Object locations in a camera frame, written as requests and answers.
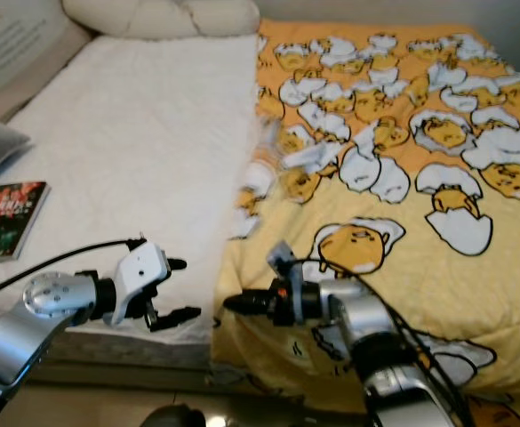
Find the white pillow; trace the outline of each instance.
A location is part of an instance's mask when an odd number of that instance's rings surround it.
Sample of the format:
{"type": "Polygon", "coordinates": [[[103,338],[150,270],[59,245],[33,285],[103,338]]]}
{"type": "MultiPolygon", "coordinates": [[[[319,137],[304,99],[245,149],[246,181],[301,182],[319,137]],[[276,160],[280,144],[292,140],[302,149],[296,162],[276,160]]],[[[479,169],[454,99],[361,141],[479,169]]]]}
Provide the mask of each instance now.
{"type": "Polygon", "coordinates": [[[252,0],[63,0],[66,14],[117,37],[164,39],[254,33],[260,12],[252,0]]]}

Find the black cable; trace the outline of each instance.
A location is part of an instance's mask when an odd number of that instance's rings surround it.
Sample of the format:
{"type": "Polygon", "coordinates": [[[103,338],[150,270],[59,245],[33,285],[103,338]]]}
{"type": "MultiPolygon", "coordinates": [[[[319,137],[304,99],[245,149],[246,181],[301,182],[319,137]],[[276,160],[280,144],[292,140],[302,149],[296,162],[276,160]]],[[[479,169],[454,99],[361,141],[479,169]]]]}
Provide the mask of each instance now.
{"type": "Polygon", "coordinates": [[[362,280],[357,274],[352,273],[349,269],[345,268],[344,266],[338,264],[337,262],[330,262],[327,260],[317,260],[316,258],[302,258],[293,260],[292,262],[288,262],[288,264],[294,265],[299,263],[305,263],[305,262],[324,262],[325,264],[334,267],[335,269],[342,271],[343,273],[346,273],[348,277],[357,278],[361,282],[363,282],[368,289],[376,295],[380,299],[380,301],[384,304],[386,309],[388,310],[390,316],[394,320],[394,323],[396,325],[396,328],[398,329],[399,334],[401,335],[401,338],[405,341],[405,343],[409,346],[412,346],[410,342],[408,342],[407,338],[404,335],[404,332],[402,331],[402,327],[408,331],[410,334],[410,337],[415,341],[415,345],[419,347],[419,349],[426,355],[426,357],[429,359],[429,362],[431,366],[439,373],[439,375],[442,377],[442,380],[445,383],[445,388],[439,387],[439,381],[437,378],[435,378],[431,374],[431,368],[427,369],[425,366],[423,366],[423,363],[418,360],[418,366],[428,377],[428,379],[437,385],[440,392],[444,395],[444,398],[450,402],[455,407],[455,412],[458,415],[458,417],[461,419],[462,422],[465,423],[466,427],[474,426],[475,423],[473,421],[473,416],[471,415],[470,409],[465,402],[464,398],[462,398],[458,388],[453,383],[452,379],[449,377],[449,375],[444,371],[444,369],[441,367],[439,362],[437,362],[437,359],[434,357],[434,355],[429,350],[429,347],[424,344],[424,342],[418,337],[415,330],[408,324],[408,322],[402,317],[402,315],[396,311],[392,306],[390,306],[386,301],[384,301],[384,298],[374,289],[372,286],[370,286],[366,281],[362,280]]]}
{"type": "Polygon", "coordinates": [[[138,245],[140,245],[141,243],[144,243],[145,241],[146,241],[145,238],[129,238],[127,240],[110,240],[108,242],[97,243],[94,245],[80,247],[73,251],[66,252],[65,254],[55,256],[54,258],[51,258],[50,260],[41,262],[40,264],[37,264],[34,267],[31,267],[27,270],[22,271],[21,273],[17,274],[16,276],[6,279],[5,281],[0,283],[0,291],[5,289],[6,287],[12,285],[13,283],[21,280],[22,278],[25,278],[29,274],[34,273],[35,271],[39,271],[39,270],[43,269],[44,267],[54,264],[55,262],[62,261],[71,256],[78,255],[83,252],[93,251],[95,249],[101,249],[102,247],[118,246],[118,245],[127,245],[130,248],[130,250],[132,250],[132,248],[137,247],[138,245]]]}

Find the book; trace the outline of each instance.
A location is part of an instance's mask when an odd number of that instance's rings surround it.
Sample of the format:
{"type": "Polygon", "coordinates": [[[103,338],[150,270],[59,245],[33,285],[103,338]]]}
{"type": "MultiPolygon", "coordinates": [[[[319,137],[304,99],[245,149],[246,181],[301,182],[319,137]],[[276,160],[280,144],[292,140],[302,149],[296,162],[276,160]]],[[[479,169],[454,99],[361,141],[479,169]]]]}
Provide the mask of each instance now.
{"type": "Polygon", "coordinates": [[[0,185],[0,261],[19,257],[49,190],[46,182],[0,185]]]}

